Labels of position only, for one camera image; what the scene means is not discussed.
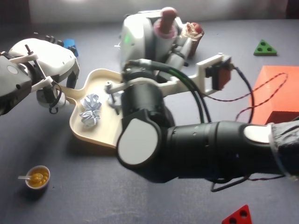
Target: green led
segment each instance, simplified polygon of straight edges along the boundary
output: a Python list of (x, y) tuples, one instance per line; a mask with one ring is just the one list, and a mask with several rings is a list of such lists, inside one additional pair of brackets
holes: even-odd
[(125, 44), (128, 44), (129, 41), (130, 41), (130, 37), (129, 37), (129, 35), (126, 35), (126, 36), (125, 36)]

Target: green triangle block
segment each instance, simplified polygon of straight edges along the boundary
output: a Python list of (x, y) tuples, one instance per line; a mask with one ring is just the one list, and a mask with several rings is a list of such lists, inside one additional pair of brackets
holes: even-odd
[(253, 55), (255, 56), (276, 56), (277, 51), (265, 40), (261, 40)]

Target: table surface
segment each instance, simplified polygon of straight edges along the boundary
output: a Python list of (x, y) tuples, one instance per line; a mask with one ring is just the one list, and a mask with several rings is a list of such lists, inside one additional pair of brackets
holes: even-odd
[[(203, 22), (202, 27), (205, 35), (191, 66), (184, 68), (190, 75), (196, 62), (218, 52), (231, 55), (252, 85), (263, 65), (299, 66), (298, 20)], [(119, 50), (114, 45), (119, 42), (120, 29), (121, 24), (1, 26), (0, 49), (9, 50), (33, 32), (74, 39), (80, 64), (76, 89), (80, 89), (93, 69), (119, 71)], [(253, 56), (261, 39), (278, 56)], [(235, 98), (247, 91), (234, 73), (225, 89), (214, 96)], [(168, 96), (165, 101), (177, 125), (199, 122), (190, 93)], [(213, 121), (234, 120), (249, 99), (233, 103), (207, 99), (207, 104)], [(256, 224), (298, 223), (298, 182), (286, 178), (245, 182), (218, 193), (210, 193), (210, 183), (205, 180), (150, 183), (122, 167), (115, 150), (76, 139), (69, 127), (73, 108), (51, 115), (30, 94), (0, 118), (0, 223), (219, 224), (245, 204)], [(248, 115), (244, 113), (240, 120), (246, 121)], [(17, 180), (36, 165), (51, 171), (47, 190), (38, 195)]]

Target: blue object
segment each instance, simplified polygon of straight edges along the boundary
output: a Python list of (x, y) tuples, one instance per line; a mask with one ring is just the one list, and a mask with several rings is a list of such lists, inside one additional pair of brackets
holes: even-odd
[(75, 51), (74, 55), (76, 57), (78, 57), (79, 56), (78, 50), (77, 50), (77, 47), (75, 45), (75, 41), (73, 39), (66, 39), (66, 40), (64, 40), (64, 48), (68, 49), (69, 46), (72, 46), (72, 47), (76, 48), (76, 51)]

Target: beige tray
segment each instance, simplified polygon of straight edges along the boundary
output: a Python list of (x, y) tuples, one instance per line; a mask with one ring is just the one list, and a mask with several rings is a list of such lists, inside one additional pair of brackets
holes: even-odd
[[(114, 71), (96, 69), (89, 73), (81, 90), (74, 90), (64, 86), (61, 86), (61, 88), (65, 93), (66, 99), (71, 104), (76, 105), (70, 118), (70, 127), (74, 135), (83, 141), (115, 148), (117, 139), (121, 134), (122, 113), (117, 115), (115, 110), (107, 103), (108, 94), (104, 91), (104, 84), (108, 80), (119, 83), (121, 76)], [(100, 120), (94, 127), (86, 128), (79, 116), (80, 113), (85, 111), (80, 100), (92, 93), (97, 94), (102, 103)]]

